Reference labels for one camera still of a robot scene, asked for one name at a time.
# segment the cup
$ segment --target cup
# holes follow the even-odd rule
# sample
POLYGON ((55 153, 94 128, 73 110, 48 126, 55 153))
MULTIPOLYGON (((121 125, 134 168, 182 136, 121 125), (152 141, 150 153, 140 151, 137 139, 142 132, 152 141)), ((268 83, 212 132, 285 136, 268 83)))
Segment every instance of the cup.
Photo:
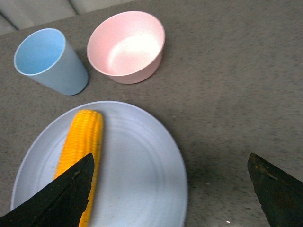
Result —
POLYGON ((53 28, 28 36, 16 50, 14 65, 19 73, 67 96, 81 92, 89 80, 64 34, 53 28))

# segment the yellow corn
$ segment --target yellow corn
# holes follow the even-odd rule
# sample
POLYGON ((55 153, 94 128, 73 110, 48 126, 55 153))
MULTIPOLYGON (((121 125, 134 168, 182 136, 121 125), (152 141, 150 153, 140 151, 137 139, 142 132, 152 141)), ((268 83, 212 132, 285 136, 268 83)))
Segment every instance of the yellow corn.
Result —
POLYGON ((56 173, 54 175, 55 179, 88 153, 93 154, 95 169, 91 182, 89 202, 87 204, 86 210, 81 216, 79 227, 86 227, 89 222, 98 176, 102 137, 102 114, 94 110, 80 110, 71 123, 71 127, 62 149, 56 173))

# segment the speckled countertop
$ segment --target speckled countertop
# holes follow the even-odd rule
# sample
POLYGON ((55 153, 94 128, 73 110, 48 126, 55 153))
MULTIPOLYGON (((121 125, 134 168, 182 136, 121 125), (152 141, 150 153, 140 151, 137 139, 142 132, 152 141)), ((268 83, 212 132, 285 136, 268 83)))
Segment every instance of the speckled countertop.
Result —
POLYGON ((269 226, 247 171, 255 152, 303 180, 303 1, 138 0, 0 36, 0 215, 39 133, 81 104, 136 105, 170 131, 188 176, 188 227, 269 226), (89 64, 86 44, 108 17, 141 10, 166 30, 162 63, 134 85, 89 64), (32 32, 61 30, 90 73, 64 96, 16 72, 13 55, 32 32))

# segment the bowl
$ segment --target bowl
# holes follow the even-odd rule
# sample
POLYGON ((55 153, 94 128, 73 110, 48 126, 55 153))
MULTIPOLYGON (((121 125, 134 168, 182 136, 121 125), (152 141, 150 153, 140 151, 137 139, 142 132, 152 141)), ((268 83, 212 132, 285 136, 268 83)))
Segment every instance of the bowl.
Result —
POLYGON ((101 23, 89 38, 87 56, 97 71, 123 84, 150 77, 159 67, 165 31, 153 15, 128 11, 101 23))

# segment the plate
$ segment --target plate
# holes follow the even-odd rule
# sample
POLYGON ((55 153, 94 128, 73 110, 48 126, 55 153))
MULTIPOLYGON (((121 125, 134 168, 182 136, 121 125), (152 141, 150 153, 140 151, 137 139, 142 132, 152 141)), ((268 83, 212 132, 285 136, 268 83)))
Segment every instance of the plate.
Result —
POLYGON ((53 179, 71 121, 80 109, 104 117, 104 138, 90 227, 181 227, 187 176, 180 151, 151 114, 127 103, 100 101, 76 107, 37 137, 15 180, 11 210, 53 179))

